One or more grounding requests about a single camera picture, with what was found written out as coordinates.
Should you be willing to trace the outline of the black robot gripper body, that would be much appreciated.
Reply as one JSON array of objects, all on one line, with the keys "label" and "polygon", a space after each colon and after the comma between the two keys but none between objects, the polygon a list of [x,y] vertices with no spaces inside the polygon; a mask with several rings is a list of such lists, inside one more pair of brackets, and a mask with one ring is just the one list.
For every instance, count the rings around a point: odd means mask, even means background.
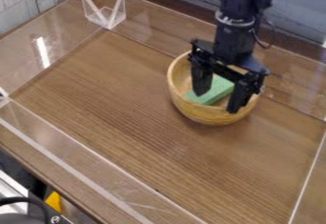
[{"label": "black robot gripper body", "polygon": [[194,39],[190,62],[210,66],[213,74],[220,74],[232,82],[244,78],[265,78],[269,69],[255,57],[259,29],[264,16],[255,14],[249,18],[234,19],[224,13],[217,14],[214,41]]}]

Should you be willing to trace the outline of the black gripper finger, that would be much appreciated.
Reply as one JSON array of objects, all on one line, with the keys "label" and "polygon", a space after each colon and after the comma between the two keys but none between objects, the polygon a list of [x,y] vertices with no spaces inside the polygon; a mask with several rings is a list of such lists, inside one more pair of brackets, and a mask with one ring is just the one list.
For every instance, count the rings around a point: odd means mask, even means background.
[{"label": "black gripper finger", "polygon": [[197,96],[202,96],[212,88],[213,70],[201,62],[192,63],[193,90]]},{"label": "black gripper finger", "polygon": [[234,86],[230,102],[228,105],[229,113],[238,113],[246,107],[255,94],[261,94],[265,78],[244,78]]}]

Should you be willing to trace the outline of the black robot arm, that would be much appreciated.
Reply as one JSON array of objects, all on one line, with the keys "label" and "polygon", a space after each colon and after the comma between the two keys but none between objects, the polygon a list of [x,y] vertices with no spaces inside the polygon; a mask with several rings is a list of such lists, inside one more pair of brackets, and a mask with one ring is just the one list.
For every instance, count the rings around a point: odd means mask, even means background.
[{"label": "black robot arm", "polygon": [[259,29],[264,11],[272,5],[273,0],[221,0],[214,41],[192,41],[189,61],[194,93],[197,96],[208,93],[214,74],[232,81],[234,89],[229,113],[238,113],[248,106],[253,95],[261,93],[265,77],[271,73],[255,57],[255,47],[260,44],[269,49],[259,40]]}]

